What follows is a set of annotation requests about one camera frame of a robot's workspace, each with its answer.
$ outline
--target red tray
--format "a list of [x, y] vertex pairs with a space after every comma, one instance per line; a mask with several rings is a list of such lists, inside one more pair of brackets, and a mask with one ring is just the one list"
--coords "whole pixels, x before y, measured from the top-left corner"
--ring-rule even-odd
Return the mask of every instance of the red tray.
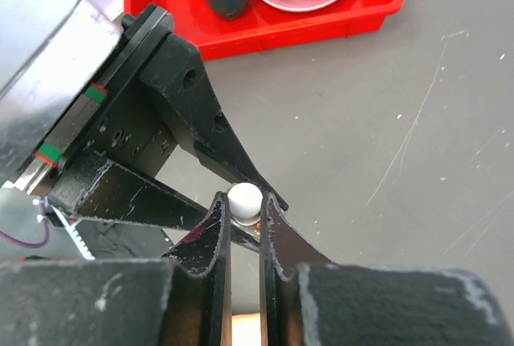
[[219, 17], [205, 0], [124, 0], [125, 11], [137, 15], [151, 2], [173, 15], [175, 32], [197, 45], [204, 60], [377, 31], [386, 16], [403, 4], [403, 0], [339, 0], [300, 14], [250, 0], [245, 15], [232, 21]]

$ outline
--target black metal mount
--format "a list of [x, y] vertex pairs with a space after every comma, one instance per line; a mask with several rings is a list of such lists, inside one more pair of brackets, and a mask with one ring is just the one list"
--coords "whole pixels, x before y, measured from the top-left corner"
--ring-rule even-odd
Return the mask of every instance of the black metal mount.
[[[263, 345], [512, 345], [495, 298], [464, 271], [340, 266], [261, 209]], [[230, 345], [230, 212], [206, 216], [161, 259], [0, 268], [0, 344]]]
[[[92, 79], [107, 96], [46, 179], [48, 201], [78, 218], [190, 230], [206, 209], [154, 179], [177, 145], [230, 183], [275, 193], [223, 114], [198, 49], [172, 32], [170, 14], [150, 5], [122, 25], [120, 44]], [[66, 136], [67, 125], [57, 128]], [[234, 242], [258, 251], [245, 231], [232, 231]]]

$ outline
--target wire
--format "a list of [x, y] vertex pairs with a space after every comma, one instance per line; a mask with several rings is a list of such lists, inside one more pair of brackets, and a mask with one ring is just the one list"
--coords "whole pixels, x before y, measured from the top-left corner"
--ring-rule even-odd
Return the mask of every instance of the wire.
[[12, 236], [6, 234], [5, 232], [3, 232], [1, 230], [0, 230], [0, 238], [2, 238], [3, 240], [5, 240], [6, 242], [8, 242], [10, 244], [14, 244], [15, 246], [20, 246], [20, 247], [23, 247], [23, 248], [29, 248], [29, 249], [41, 248], [41, 247], [45, 246], [48, 243], [48, 240], [50, 240], [50, 227], [48, 227], [47, 220], [46, 219], [42, 219], [41, 220], [41, 225], [43, 226], [44, 238], [39, 243], [24, 242], [24, 241], [19, 240], [17, 238], [13, 238]]

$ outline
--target purple wire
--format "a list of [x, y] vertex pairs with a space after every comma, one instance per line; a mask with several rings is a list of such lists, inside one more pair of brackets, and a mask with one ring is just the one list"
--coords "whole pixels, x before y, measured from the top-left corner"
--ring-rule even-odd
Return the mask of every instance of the purple wire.
[[[41, 213], [41, 211], [43, 211], [42, 215], [44, 216], [45, 211], [44, 211], [44, 204], [42, 201], [39, 202], [39, 212]], [[48, 243], [48, 240], [50, 240], [50, 227], [48, 226], [48, 222], [45, 218], [41, 221], [41, 225], [43, 226], [44, 238], [39, 243], [28, 243], [28, 242], [21, 241], [17, 238], [13, 238], [12, 236], [6, 234], [5, 232], [3, 232], [1, 230], [0, 230], [0, 238], [4, 239], [6, 242], [9, 242], [10, 244], [14, 244], [15, 246], [20, 246], [23, 248], [28, 248], [28, 249], [41, 248]]]

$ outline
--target purple cable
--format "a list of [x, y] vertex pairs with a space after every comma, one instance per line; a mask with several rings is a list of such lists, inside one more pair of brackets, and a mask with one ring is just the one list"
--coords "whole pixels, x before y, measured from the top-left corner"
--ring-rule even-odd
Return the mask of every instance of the purple cable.
[[[41, 212], [41, 211], [44, 212], [44, 204], [42, 201], [39, 202], [39, 212]], [[23, 248], [28, 248], [28, 249], [41, 248], [48, 243], [48, 240], [50, 240], [50, 227], [48, 226], [47, 220], [44, 218], [41, 221], [41, 224], [43, 225], [44, 238], [39, 243], [23, 242], [21, 240], [18, 240], [17, 238], [13, 238], [12, 236], [6, 234], [5, 232], [3, 232], [1, 230], [0, 230], [0, 238], [4, 239], [6, 242], [14, 244], [15, 246], [20, 246]]]

